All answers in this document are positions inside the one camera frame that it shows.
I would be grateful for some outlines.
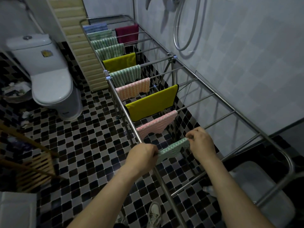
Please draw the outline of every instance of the pink cloth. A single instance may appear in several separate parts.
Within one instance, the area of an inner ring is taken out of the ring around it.
[[[138,24],[116,28],[115,29],[116,37],[124,36],[124,35],[131,34],[131,33],[137,33],[137,34],[132,34],[129,36],[117,38],[118,43],[127,43],[127,42],[137,41],[138,40],[138,31],[139,31]]]
[[[144,139],[149,133],[162,133],[164,129],[174,121],[176,116],[177,111],[173,110],[170,113],[162,115],[161,117],[136,128],[136,130],[142,139]]]
[[[139,81],[116,88],[120,100],[124,101],[128,98],[135,98],[141,92],[149,92],[150,78],[145,78]]]

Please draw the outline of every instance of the person's left hand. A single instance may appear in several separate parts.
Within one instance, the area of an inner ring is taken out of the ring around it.
[[[130,150],[125,168],[134,174],[134,177],[139,178],[155,166],[158,158],[157,153],[156,145],[140,143]]]

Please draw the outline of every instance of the hand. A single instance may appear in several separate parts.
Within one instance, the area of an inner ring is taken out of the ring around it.
[[[138,179],[156,165],[157,153],[156,145],[140,143],[130,150],[125,167]]]
[[[217,158],[213,140],[202,127],[189,131],[186,138],[190,142],[191,152],[202,165],[210,159]]]

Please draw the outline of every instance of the towel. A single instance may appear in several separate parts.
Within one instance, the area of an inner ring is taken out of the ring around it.
[[[180,154],[180,151],[181,151],[180,149],[182,147],[184,147],[184,149],[187,149],[190,147],[190,143],[187,138],[183,138],[183,139],[169,145],[167,148],[159,151],[156,164],[161,163],[166,158],[176,157],[177,155]]]
[[[107,60],[114,57],[122,56],[124,53],[123,44],[112,45],[102,49],[97,49],[96,53],[101,60]]]
[[[105,68],[110,72],[115,72],[131,66],[136,66],[135,53],[129,53],[120,57],[111,58],[103,61]]]
[[[144,139],[149,133],[162,133],[164,129],[171,124],[177,116],[177,111],[173,110],[170,113],[162,115],[161,117],[148,122],[136,130],[142,139]]]
[[[146,93],[150,90],[150,78],[145,79],[121,86],[116,88],[120,100],[124,101],[128,98],[135,98],[139,93]]]
[[[132,34],[132,35],[117,38],[118,43],[127,43],[127,42],[137,41],[138,40],[138,31],[139,31],[138,24],[116,28],[115,29],[116,37],[131,34],[131,33],[137,33],[137,34]]]
[[[93,24],[93,25],[84,25],[83,29],[85,30],[86,33],[94,33],[97,31],[107,30],[108,26],[107,26],[107,23],[102,22],[102,23],[97,23],[97,24]]]
[[[126,83],[134,82],[136,79],[140,80],[140,65],[132,66],[110,73],[111,79],[115,87],[124,86]]]
[[[94,49],[102,49],[105,47],[109,47],[109,46],[118,44],[116,37],[95,40],[95,41],[91,41],[91,43],[92,43],[92,46]]]
[[[177,91],[178,85],[174,85],[135,102],[131,102],[125,107],[131,119],[136,122],[172,107]]]
[[[88,33],[87,34],[88,38],[90,41],[93,40],[100,40],[100,39],[104,39],[104,38],[110,38],[113,36],[112,34],[112,30],[104,30],[104,31],[98,31],[95,33]]]

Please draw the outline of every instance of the red cloth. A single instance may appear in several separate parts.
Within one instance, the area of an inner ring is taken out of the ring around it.
[[[127,43],[127,42],[137,41],[138,40],[138,31],[139,31],[138,24],[116,28],[115,29],[116,37],[124,36],[124,35],[131,34],[131,33],[137,33],[137,34],[117,38],[118,43]]]

